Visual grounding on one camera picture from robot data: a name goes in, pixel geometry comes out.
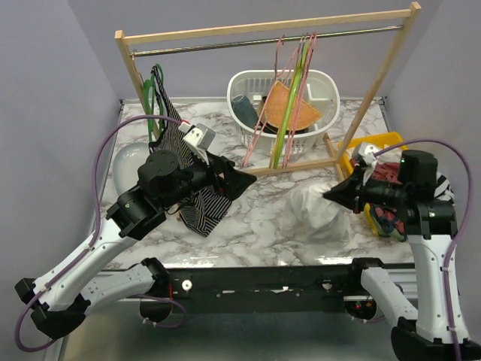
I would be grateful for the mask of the white tank top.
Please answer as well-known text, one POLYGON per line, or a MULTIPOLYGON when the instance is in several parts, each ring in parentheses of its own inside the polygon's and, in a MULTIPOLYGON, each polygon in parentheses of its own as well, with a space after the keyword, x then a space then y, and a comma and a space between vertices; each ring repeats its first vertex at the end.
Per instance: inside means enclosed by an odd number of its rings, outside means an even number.
POLYGON ((310 244, 347 241, 351 231, 347 210, 324 197, 333 185, 312 180, 288 191, 281 232, 310 244))

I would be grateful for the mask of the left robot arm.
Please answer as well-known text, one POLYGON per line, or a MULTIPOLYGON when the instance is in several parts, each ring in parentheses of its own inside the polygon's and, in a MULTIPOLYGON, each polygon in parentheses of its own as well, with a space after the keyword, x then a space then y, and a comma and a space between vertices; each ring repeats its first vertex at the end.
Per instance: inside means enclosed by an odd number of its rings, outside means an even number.
POLYGON ((224 156, 209 154, 181 168, 176 155, 157 150, 138 168, 138 182, 97 219, 95 230, 45 275, 23 278, 15 286, 37 330, 53 340, 74 331, 94 309, 125 297, 146 294, 168 302, 170 275, 156 258, 147 258, 103 281, 95 276, 124 250, 165 222, 170 207, 204 190, 223 200, 238 199, 256 176, 234 167, 224 156))

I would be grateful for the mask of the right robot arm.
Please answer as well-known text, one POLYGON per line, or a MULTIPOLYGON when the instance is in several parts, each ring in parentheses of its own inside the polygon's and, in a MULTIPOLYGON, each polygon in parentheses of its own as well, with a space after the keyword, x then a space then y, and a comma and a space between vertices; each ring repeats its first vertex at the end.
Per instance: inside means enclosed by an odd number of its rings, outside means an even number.
POLYGON ((472 341, 460 309, 455 254, 458 234, 451 203, 435 198, 437 160, 427 152, 405 150, 398 180, 371 177, 374 149, 357 147, 352 174, 325 193, 325 199, 355 213, 366 204, 396 210, 404 224, 416 271, 417 304, 412 305, 378 259, 352 262, 347 289, 366 291, 391 326, 392 349, 399 360, 478 360, 480 345, 472 341))

